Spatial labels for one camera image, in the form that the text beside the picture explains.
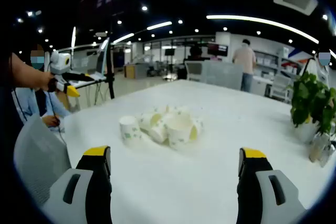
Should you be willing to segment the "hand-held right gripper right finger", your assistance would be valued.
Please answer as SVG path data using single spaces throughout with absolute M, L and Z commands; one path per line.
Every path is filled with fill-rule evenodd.
M 252 148 L 239 150 L 237 194 L 237 223 L 298 223 L 306 213 L 298 188 Z

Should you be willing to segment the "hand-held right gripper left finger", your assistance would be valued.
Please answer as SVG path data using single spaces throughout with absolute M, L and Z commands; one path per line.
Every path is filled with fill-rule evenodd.
M 110 175 L 110 147 L 88 149 L 51 186 L 44 214 L 52 223 L 112 223 Z

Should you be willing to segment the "person's left hand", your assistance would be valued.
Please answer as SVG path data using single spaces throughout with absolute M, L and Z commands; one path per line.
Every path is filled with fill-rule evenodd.
M 50 72 L 43 72 L 39 87 L 47 92 L 54 92 L 56 90 L 56 79 Z

